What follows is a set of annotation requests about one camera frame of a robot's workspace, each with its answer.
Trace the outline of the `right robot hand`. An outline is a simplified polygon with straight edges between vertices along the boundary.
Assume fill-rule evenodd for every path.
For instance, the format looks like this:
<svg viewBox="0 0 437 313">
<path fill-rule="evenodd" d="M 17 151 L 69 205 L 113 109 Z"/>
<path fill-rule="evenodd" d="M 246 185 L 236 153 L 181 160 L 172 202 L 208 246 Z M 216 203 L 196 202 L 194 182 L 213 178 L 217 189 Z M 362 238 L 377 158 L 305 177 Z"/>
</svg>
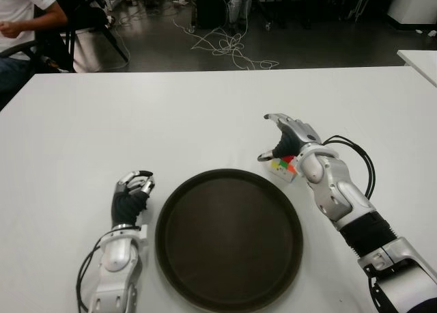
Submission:
<svg viewBox="0 0 437 313">
<path fill-rule="evenodd" d="M 281 131 L 279 143 L 272 149 L 258 156 L 259 162 L 270 161 L 287 156 L 299 155 L 307 144 L 321 144 L 320 136 L 307 123 L 294 120 L 283 113 L 268 113 L 265 120 L 272 120 Z"/>
</svg>

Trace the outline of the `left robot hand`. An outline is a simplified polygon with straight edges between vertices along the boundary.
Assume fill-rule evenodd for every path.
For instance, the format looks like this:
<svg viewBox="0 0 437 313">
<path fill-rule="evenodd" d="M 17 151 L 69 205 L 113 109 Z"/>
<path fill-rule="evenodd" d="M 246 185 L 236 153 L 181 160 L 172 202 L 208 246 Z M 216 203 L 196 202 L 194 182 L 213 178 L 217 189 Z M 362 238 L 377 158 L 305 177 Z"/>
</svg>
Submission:
<svg viewBox="0 0 437 313">
<path fill-rule="evenodd" d="M 112 227 L 122 224 L 134 226 L 139 214 L 147 209 L 147 200 L 155 185 L 150 171 L 137 170 L 120 178 L 111 203 Z"/>
</svg>

